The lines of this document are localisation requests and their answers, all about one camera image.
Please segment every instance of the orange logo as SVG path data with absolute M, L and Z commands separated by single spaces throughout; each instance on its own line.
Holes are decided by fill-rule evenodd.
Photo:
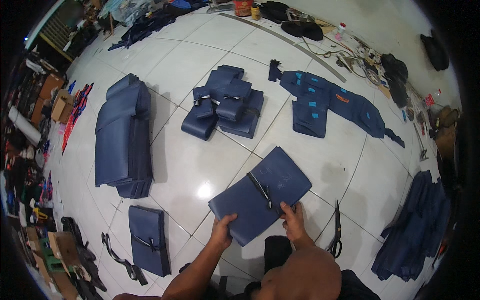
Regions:
M 343 97 L 340 96 L 339 94 L 337 94 L 336 97 L 337 97 L 338 100 L 343 101 L 343 102 L 345 102 L 345 103 L 350 102 L 350 100 L 343 98 Z

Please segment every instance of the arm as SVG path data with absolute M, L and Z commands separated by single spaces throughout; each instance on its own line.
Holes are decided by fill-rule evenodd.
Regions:
M 287 238 L 293 242 L 295 249 L 300 250 L 315 246 L 315 243 L 305 230 L 301 203 L 297 202 L 297 204 L 295 204 L 295 211 L 293 211 L 285 202 L 281 202 L 280 207 L 285 213 L 280 216 L 281 219 L 285 220 L 283 222 L 283 228 L 287 230 Z
M 236 218 L 237 214 L 226 215 L 220 221 L 215 218 L 212 236 L 207 245 L 197 258 L 172 280 L 163 294 L 163 300 L 200 299 L 223 251 L 232 243 L 227 225 Z

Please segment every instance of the wall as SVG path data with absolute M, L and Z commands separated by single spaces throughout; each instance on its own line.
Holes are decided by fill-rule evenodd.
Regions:
M 408 68 L 408 81 L 422 95 L 440 88 L 438 103 L 460 108 L 453 65 L 437 72 L 428 60 L 420 34 L 432 25 L 411 0 L 280 0 L 290 7 L 347 29 L 380 53 L 392 53 Z

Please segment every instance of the plastic bottle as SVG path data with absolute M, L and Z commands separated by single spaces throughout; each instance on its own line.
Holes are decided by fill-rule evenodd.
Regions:
M 343 32 L 345 31 L 345 28 L 347 26 L 345 25 L 345 23 L 340 23 L 340 25 L 338 26 L 338 32 L 336 33 L 335 35 L 335 39 L 337 41 L 341 41 L 342 40 L 342 35 L 343 35 Z
M 435 92 L 433 92 L 431 94 L 428 94 L 424 99 L 425 104 L 428 107 L 432 106 L 435 103 L 435 101 L 438 100 L 441 93 L 442 93 L 442 91 L 440 89 L 438 89 Z

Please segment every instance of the black strap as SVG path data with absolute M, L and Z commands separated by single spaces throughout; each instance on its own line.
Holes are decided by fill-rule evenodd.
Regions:
M 110 245 L 110 236 L 108 236 L 108 233 L 105 234 L 105 233 L 102 232 L 102 243 L 107 248 L 108 254 L 117 263 L 125 266 L 125 268 L 127 269 L 128 276 L 130 277 L 131 280 L 138 280 L 142 286 L 144 286 L 148 283 L 147 280 L 145 279 L 141 269 L 138 266 L 132 265 L 126 259 L 121 259 L 121 258 L 118 257 L 118 255 L 115 254 L 115 252 L 112 250 L 112 247 Z
M 248 113 L 248 114 L 252 114 L 252 115 L 255 115 L 257 117 L 260 117 L 260 111 L 258 109 L 255 109 L 255 108 L 246 108 L 245 109 L 245 112 Z

